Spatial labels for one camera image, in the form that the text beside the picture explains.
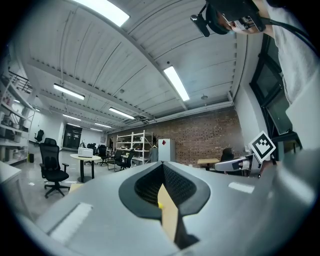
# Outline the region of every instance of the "ceiling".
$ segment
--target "ceiling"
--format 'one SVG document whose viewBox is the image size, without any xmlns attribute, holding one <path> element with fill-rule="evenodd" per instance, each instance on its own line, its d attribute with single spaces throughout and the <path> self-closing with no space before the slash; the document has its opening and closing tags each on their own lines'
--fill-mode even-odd
<svg viewBox="0 0 320 256">
<path fill-rule="evenodd" d="M 210 37 L 200 34 L 190 16 L 199 12 L 203 0 L 110 2 L 130 16 L 121 28 L 63 0 L 43 3 L 23 23 L 15 51 L 44 107 L 114 131 L 228 101 L 238 68 L 237 38 L 211 30 Z M 182 101 L 163 73 L 171 65 L 190 100 Z M 84 100 L 63 97 L 54 83 Z"/>
</svg>

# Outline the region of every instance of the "gray floor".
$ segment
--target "gray floor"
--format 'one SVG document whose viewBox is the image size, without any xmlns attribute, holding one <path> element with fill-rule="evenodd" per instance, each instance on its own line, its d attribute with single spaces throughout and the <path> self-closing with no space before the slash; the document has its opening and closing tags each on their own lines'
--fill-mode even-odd
<svg viewBox="0 0 320 256">
<path fill-rule="evenodd" d="M 15 167 L 21 169 L 21 174 L 19 175 L 20 185 L 23 192 L 25 202 L 31 213 L 31 218 L 35 221 L 41 214 L 43 214 L 52 204 L 60 200 L 63 196 L 58 191 L 53 191 L 49 194 L 48 199 L 45 198 L 45 193 L 47 190 L 44 189 L 45 179 L 41 176 L 41 169 L 39 164 L 42 163 L 41 154 L 39 147 L 30 146 L 29 152 L 34 153 L 34 163 L 23 162 L 21 164 L 15 165 Z M 66 172 L 69 174 L 69 178 L 60 183 L 63 186 L 70 186 L 72 183 L 79 183 L 78 177 L 80 176 L 80 161 L 70 157 L 73 154 L 69 151 L 60 151 L 59 162 L 61 169 L 63 170 L 62 163 L 69 164 Z M 94 177 L 98 179 L 103 175 L 113 174 L 113 170 L 108 170 L 107 165 L 96 164 L 94 166 Z M 91 165 L 87 163 L 84 166 L 84 175 L 91 176 Z M 17 192 L 16 184 L 8 183 L 4 188 L 7 193 L 7 198 L 13 207 L 19 211 L 25 213 L 21 199 Z M 68 189 L 62 189 L 62 192 L 67 196 Z"/>
</svg>

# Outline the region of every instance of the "brick wall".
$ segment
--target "brick wall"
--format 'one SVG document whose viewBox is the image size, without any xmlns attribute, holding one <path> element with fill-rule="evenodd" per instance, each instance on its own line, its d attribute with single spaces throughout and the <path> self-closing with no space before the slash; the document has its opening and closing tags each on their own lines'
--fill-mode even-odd
<svg viewBox="0 0 320 256">
<path fill-rule="evenodd" d="M 220 159 L 225 148 L 232 148 L 235 156 L 242 156 L 243 137 L 237 112 L 234 108 L 190 115 L 179 119 L 150 124 L 143 127 L 108 134 L 116 147 L 117 135 L 131 132 L 153 132 L 159 139 L 175 140 L 176 162 L 198 167 L 198 159 Z"/>
</svg>

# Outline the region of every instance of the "person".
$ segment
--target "person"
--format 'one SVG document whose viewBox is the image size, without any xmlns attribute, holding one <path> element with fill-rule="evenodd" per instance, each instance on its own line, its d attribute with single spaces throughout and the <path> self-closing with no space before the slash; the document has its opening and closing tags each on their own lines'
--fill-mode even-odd
<svg viewBox="0 0 320 256">
<path fill-rule="evenodd" d="M 306 32 L 296 17 L 285 8 L 272 7 L 267 0 L 253 0 L 262 18 L 269 18 L 289 24 Z M 227 33 L 261 33 L 255 26 L 240 30 L 234 22 L 227 22 L 221 13 L 210 6 L 213 23 L 210 28 L 220 35 Z M 278 58 L 283 73 L 284 92 L 289 104 L 292 104 L 304 88 L 320 80 L 318 56 L 297 36 L 280 26 L 266 25 L 263 33 L 274 38 L 278 47 Z"/>
</svg>

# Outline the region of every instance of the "fluorescent light fixture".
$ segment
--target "fluorescent light fixture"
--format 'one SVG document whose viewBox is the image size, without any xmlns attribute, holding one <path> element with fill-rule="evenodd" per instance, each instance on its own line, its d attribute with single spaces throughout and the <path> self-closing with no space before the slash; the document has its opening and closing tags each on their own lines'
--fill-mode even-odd
<svg viewBox="0 0 320 256">
<path fill-rule="evenodd" d="M 95 130 L 95 131 L 98 131 L 98 132 L 103 132 L 102 130 L 98 130 L 98 129 L 93 129 L 93 128 L 90 128 L 91 130 Z"/>
<path fill-rule="evenodd" d="M 72 117 L 72 116 L 69 116 L 69 115 L 66 115 L 66 114 L 63 114 L 63 116 L 66 117 L 66 118 L 71 118 L 71 119 L 74 119 L 74 120 L 81 121 L 81 119 L 79 119 L 79 118 L 75 118 L 75 117 Z"/>
<path fill-rule="evenodd" d="M 180 95 L 181 99 L 184 102 L 187 100 L 190 100 L 189 95 L 188 95 L 183 83 L 181 82 L 175 68 L 173 66 L 170 66 L 170 67 L 166 68 L 163 72 L 169 78 L 169 80 L 173 84 L 174 88 L 176 89 L 176 91 Z"/>
<path fill-rule="evenodd" d="M 73 124 L 73 123 L 69 123 L 69 122 L 67 122 L 66 124 L 70 125 L 70 126 L 80 127 L 79 125 L 76 125 L 76 124 Z"/>
<path fill-rule="evenodd" d="M 90 9 L 96 11 L 102 16 L 106 17 L 117 26 L 121 27 L 127 19 L 130 18 L 128 14 L 116 7 L 113 3 L 107 0 L 74 0 Z"/>
<path fill-rule="evenodd" d="M 97 123 L 97 122 L 95 122 L 94 124 L 97 125 L 97 126 L 103 126 L 103 127 L 111 128 L 111 126 L 100 124 L 100 123 Z"/>
<path fill-rule="evenodd" d="M 65 93 L 65 94 L 69 94 L 69 95 L 71 95 L 73 97 L 76 97 L 76 98 L 78 98 L 80 100 L 84 100 L 85 99 L 85 96 L 83 96 L 83 95 L 81 95 L 79 93 L 76 93 L 76 92 L 74 92 L 72 90 L 66 89 L 66 88 L 64 88 L 64 87 L 62 87 L 62 86 L 60 86 L 60 85 L 58 85 L 56 83 L 53 84 L 53 88 L 59 90 L 60 92 Z"/>
<path fill-rule="evenodd" d="M 128 115 L 128 114 L 126 114 L 126 113 L 123 113 L 123 112 L 121 112 L 121 111 L 119 111 L 119 110 L 116 110 L 116 109 L 114 109 L 113 107 L 110 107 L 109 110 L 112 111 L 112 112 L 115 112 L 115 113 L 117 113 L 117 114 L 119 114 L 119 115 L 125 116 L 126 118 L 135 119 L 133 116 Z"/>
</svg>

